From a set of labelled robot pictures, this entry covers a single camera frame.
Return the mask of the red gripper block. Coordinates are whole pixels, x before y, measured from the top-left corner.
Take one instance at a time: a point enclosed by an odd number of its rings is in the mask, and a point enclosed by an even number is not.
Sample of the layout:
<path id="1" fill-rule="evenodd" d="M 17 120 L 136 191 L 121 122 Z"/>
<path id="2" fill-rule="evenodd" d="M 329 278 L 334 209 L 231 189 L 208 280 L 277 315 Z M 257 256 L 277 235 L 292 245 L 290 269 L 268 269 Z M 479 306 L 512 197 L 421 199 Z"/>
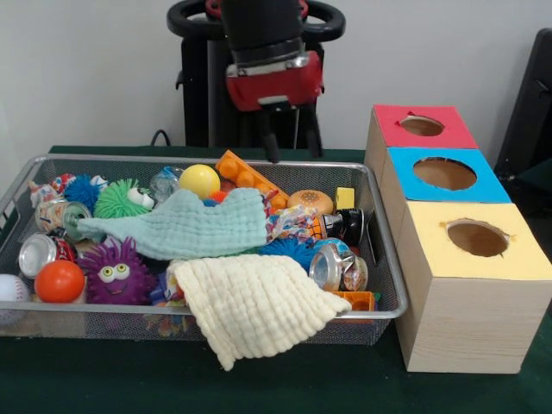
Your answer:
<path id="1" fill-rule="evenodd" d="M 242 112 L 261 110 L 271 104 L 288 103 L 292 107 L 305 104 L 304 136 L 313 158 L 323 156 L 323 144 L 312 102 L 323 93 L 323 68 L 316 53 L 300 55 L 263 66 L 239 67 L 226 70 L 226 85 L 235 107 Z M 279 144 L 267 111 L 260 112 L 260 134 L 267 160 L 279 163 Z"/>

